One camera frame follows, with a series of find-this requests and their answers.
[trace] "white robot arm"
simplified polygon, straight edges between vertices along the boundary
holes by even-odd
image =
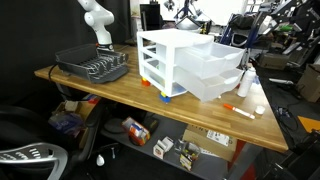
[[[85,13],[84,19],[96,33],[99,47],[113,51],[111,35],[104,27],[114,22],[113,14],[95,0],[78,0],[78,2],[84,10],[88,11]]]

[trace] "gray dish rack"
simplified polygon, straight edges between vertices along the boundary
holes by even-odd
[[[114,81],[129,70],[128,54],[85,44],[56,53],[56,61],[64,73],[89,80],[91,83]]]

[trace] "table top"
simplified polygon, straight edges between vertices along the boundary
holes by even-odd
[[[116,52],[129,54],[129,72],[118,80],[104,84],[92,84],[88,80],[66,75],[58,67],[52,70],[51,80],[187,124],[230,135],[271,150],[278,152],[288,150],[287,143],[261,85],[253,84],[246,98],[239,97],[236,94],[237,89],[234,89],[222,94],[221,98],[201,102],[188,92],[171,98],[171,101],[166,104],[160,100],[160,91],[156,87],[146,87],[141,84],[137,48],[130,46],[115,47]],[[49,79],[50,68],[37,70],[35,75]],[[256,118],[250,119],[225,108],[224,103],[252,113]],[[263,115],[254,113],[257,105],[265,107]]]

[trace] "marker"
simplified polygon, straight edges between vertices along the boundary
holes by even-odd
[[[226,108],[228,108],[228,109],[231,109],[231,110],[233,110],[233,111],[236,111],[236,112],[238,112],[238,113],[240,113],[240,114],[242,114],[242,115],[245,115],[245,116],[247,116],[247,117],[249,117],[249,118],[251,118],[251,119],[254,119],[254,118],[255,118],[254,115],[252,115],[252,114],[250,114],[250,113],[247,113],[247,112],[245,112],[245,111],[243,111],[243,110],[241,110],[241,109],[238,109],[238,108],[236,108],[236,107],[233,107],[233,106],[231,106],[230,104],[223,104],[223,106],[226,107]]]

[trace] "white bottle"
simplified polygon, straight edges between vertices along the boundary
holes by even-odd
[[[244,74],[240,88],[238,90],[238,96],[246,97],[250,87],[253,83],[254,78],[256,77],[256,69],[254,67],[250,67]]]

